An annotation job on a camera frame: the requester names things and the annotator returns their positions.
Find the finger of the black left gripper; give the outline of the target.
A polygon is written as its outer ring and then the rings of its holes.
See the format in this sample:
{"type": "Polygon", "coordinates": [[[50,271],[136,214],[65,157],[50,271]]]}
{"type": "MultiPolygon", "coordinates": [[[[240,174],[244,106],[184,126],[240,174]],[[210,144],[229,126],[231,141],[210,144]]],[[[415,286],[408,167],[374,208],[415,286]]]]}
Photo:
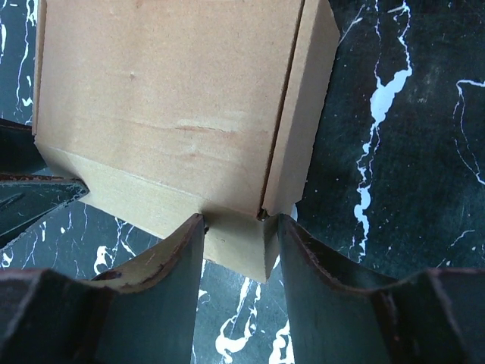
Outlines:
{"type": "Polygon", "coordinates": [[[7,246],[44,215],[89,192],[76,178],[1,174],[1,247],[7,246]]]}
{"type": "Polygon", "coordinates": [[[33,174],[46,167],[32,127],[1,119],[1,173],[33,174]]]}

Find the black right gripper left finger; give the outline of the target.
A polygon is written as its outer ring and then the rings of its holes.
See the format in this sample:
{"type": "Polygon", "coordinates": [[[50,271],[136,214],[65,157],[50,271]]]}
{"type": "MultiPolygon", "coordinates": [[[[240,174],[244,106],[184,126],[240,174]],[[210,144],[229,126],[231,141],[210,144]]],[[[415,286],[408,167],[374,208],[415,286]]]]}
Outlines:
{"type": "Polygon", "coordinates": [[[3,363],[188,363],[205,222],[91,280],[51,269],[1,273],[3,363]]]}

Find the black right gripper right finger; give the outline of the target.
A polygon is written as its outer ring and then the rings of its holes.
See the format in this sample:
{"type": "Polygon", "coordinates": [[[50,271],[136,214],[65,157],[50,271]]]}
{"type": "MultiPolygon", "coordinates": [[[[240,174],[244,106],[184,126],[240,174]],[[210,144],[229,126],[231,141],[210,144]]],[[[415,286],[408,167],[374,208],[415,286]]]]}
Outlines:
{"type": "Polygon", "coordinates": [[[482,363],[484,272],[428,268],[379,274],[278,221],[297,363],[482,363]]]}

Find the brown cardboard box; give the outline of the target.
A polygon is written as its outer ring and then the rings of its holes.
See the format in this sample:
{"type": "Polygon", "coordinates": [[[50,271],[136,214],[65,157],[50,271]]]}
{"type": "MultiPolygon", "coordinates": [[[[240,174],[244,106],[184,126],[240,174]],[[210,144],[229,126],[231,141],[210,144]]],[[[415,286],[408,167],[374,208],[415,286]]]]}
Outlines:
{"type": "Polygon", "coordinates": [[[327,1],[41,1],[33,135],[91,205],[264,282],[302,198],[340,32],[327,1]]]}

